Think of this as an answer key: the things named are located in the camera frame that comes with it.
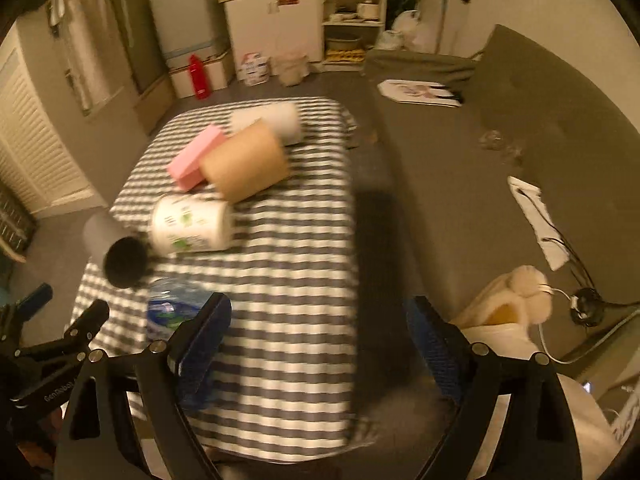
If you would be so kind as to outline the blue drink bottle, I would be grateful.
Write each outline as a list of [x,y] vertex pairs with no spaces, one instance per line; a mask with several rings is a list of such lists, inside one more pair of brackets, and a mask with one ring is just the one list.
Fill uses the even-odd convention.
[[[175,330],[192,320],[212,293],[192,282],[159,278],[149,288],[146,306],[146,339],[168,340]],[[204,411],[214,400],[214,357],[220,344],[215,326],[208,326],[189,344],[177,368],[178,400],[185,410]]]

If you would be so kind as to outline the grey cup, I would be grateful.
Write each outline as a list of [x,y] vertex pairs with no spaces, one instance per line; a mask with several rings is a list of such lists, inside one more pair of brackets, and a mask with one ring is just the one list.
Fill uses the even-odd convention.
[[145,274],[148,253],[145,244],[106,210],[86,222],[82,239],[92,261],[116,288],[136,286]]

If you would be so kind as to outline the white patterned paper cup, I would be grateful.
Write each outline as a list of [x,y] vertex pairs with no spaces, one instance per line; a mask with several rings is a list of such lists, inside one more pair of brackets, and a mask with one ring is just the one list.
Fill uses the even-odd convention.
[[189,252],[223,252],[232,245],[234,211],[223,200],[166,195],[154,206],[149,241],[161,256]]

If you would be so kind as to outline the brown kraft paper cup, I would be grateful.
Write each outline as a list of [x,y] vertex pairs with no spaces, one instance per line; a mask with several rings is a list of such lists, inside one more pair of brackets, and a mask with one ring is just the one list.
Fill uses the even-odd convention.
[[235,133],[200,159],[205,180],[222,198],[236,204],[290,175],[288,156],[263,120]]

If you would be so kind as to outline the plain white paper cup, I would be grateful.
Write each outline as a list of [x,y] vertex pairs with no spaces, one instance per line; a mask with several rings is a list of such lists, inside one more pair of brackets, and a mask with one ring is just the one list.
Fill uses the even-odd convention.
[[283,145],[299,144],[304,140],[298,107],[288,101],[234,110],[230,116],[230,130],[237,133],[260,120],[279,137]]

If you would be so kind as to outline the fluffy beige slipper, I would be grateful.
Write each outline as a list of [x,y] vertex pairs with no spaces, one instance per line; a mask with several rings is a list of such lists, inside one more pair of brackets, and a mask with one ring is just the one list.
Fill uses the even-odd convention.
[[552,291],[546,276],[533,266],[519,266],[490,282],[451,323],[459,328],[546,322],[552,313]]

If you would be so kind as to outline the white louvered wardrobe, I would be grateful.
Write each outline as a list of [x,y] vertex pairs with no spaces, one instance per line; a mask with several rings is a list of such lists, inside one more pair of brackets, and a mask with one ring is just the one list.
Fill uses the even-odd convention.
[[1,181],[34,217],[102,207],[52,124],[11,27],[1,44]]

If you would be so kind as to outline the pink rectangular box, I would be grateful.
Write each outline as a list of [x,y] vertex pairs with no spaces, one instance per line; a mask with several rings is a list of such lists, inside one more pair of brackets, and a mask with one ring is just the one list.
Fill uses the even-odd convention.
[[205,180],[200,169],[200,161],[225,140],[222,129],[215,124],[209,124],[171,159],[166,170],[180,191],[188,192]]

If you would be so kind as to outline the white cloth on sofa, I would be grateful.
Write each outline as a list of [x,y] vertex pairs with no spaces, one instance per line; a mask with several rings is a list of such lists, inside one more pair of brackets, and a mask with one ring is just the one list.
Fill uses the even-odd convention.
[[541,189],[512,176],[508,177],[506,182],[514,200],[532,227],[549,268],[552,271],[561,269],[570,260],[570,253],[542,200]]

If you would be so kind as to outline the checkered tablecloth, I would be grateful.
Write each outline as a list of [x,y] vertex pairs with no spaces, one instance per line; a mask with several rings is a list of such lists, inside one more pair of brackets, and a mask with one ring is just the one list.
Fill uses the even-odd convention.
[[290,176],[236,207],[226,252],[153,258],[142,282],[113,287],[94,263],[73,311],[102,299],[110,316],[93,339],[110,356],[141,351],[151,284],[160,278],[222,292],[232,320],[213,365],[214,400],[189,413],[206,448],[292,464],[372,444],[356,414],[355,218],[347,140],[352,118],[334,100],[296,100],[304,140]]

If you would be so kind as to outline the grey sofa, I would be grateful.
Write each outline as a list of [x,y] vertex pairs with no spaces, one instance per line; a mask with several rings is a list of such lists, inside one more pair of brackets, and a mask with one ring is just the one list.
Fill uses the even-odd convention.
[[478,60],[373,50],[363,73],[443,315],[534,266],[559,289],[544,338],[573,374],[638,330],[639,135],[597,86],[501,25]]

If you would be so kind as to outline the red thermos bottle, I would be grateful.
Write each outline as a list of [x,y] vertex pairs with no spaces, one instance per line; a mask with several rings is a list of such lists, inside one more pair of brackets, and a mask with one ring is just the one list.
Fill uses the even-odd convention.
[[198,100],[207,99],[212,93],[212,90],[210,90],[204,63],[195,54],[190,55],[189,74],[191,77],[194,96]]

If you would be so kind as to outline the crumpled clear plastic wrap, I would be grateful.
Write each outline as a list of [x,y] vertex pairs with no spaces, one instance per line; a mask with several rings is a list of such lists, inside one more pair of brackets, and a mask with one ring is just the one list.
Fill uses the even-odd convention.
[[496,129],[486,130],[478,143],[483,150],[496,152],[506,165],[521,166],[524,160],[524,144],[510,134]]

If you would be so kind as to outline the hanging beige towel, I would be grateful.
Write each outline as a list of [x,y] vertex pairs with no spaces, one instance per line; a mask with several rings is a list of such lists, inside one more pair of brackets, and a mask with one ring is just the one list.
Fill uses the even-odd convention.
[[114,98],[130,75],[112,0],[51,0],[65,77],[85,115]]

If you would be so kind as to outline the white storage box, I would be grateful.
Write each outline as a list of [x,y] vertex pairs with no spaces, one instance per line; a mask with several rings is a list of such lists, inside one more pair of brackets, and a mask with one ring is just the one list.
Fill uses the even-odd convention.
[[[235,76],[233,56],[230,49],[216,58],[209,58],[203,65],[210,90],[212,91],[227,88]],[[194,96],[193,84],[187,67],[171,70],[169,77],[178,99]]]

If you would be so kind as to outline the white printed package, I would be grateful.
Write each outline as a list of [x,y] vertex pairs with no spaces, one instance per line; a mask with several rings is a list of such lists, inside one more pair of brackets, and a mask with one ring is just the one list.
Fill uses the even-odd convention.
[[241,79],[249,87],[264,84],[270,77],[268,56],[258,52],[244,55],[240,69]]

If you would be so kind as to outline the white washing machine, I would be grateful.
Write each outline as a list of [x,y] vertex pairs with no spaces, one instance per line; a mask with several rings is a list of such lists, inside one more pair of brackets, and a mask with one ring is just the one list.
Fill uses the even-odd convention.
[[230,48],[224,7],[219,0],[150,0],[155,30],[168,70],[218,58]]

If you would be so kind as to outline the white trash bin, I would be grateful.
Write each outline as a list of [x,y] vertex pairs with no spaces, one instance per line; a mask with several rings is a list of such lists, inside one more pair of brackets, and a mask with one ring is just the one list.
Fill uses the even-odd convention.
[[306,55],[290,55],[275,58],[272,61],[272,71],[278,77],[280,84],[293,87],[301,84],[309,75],[309,62]]

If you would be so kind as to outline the white kitchen cabinet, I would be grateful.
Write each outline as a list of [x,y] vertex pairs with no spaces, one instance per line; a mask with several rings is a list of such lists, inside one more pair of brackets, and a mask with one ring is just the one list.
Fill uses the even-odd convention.
[[218,0],[226,14],[235,70],[244,58],[303,53],[311,63],[323,61],[324,0]]

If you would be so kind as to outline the white plastic bag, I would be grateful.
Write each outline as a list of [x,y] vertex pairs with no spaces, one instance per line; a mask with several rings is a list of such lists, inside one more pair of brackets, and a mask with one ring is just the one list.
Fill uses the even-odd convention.
[[392,28],[378,36],[374,47],[384,51],[435,53],[437,39],[437,26],[425,21],[419,10],[409,10],[394,19]]

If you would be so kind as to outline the open white shelf unit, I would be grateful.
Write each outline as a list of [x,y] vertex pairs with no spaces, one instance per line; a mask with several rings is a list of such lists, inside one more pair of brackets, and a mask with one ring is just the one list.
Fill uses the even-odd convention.
[[387,0],[324,0],[322,72],[360,72],[385,30]]

